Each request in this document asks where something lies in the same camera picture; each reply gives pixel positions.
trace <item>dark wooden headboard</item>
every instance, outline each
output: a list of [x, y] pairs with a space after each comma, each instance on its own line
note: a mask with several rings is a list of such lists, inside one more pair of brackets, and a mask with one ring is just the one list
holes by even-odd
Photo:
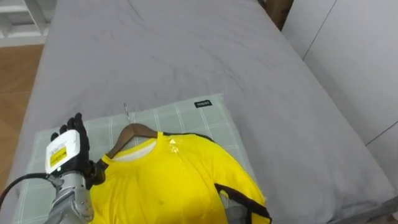
[[268, 16], [282, 30], [294, 0], [258, 0]]

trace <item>white cabinet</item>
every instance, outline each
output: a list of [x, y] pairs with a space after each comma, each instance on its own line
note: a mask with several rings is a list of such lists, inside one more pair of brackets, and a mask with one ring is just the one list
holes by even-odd
[[0, 0], [0, 47], [42, 44], [56, 0]]
[[304, 62], [368, 143], [398, 121], [398, 2], [337, 0]]
[[368, 145], [398, 193], [398, 124]]
[[336, 0], [295, 0], [282, 33], [303, 58]]

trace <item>shirt sleeve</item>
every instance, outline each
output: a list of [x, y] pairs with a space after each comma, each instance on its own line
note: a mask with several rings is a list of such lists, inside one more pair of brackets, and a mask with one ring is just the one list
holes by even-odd
[[270, 224], [266, 200], [249, 174], [218, 144], [205, 138], [199, 141], [203, 162], [217, 191], [248, 209], [247, 224]]

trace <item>mattress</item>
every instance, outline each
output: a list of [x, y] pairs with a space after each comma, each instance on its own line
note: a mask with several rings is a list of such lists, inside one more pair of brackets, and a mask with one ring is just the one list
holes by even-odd
[[[274, 223], [326, 223], [394, 196], [256, 0], [60, 0], [10, 180], [37, 131], [223, 93]], [[20, 186], [0, 214], [10, 223]]]

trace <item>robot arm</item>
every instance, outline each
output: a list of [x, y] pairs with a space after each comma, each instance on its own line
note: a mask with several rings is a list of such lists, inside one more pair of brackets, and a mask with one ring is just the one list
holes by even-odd
[[0, 196], [0, 208], [10, 189], [24, 179], [48, 180], [56, 189], [45, 224], [86, 224], [94, 217], [89, 189], [105, 181], [104, 170], [89, 160], [87, 132], [81, 114], [53, 133], [46, 148], [45, 171], [24, 175], [13, 181]]

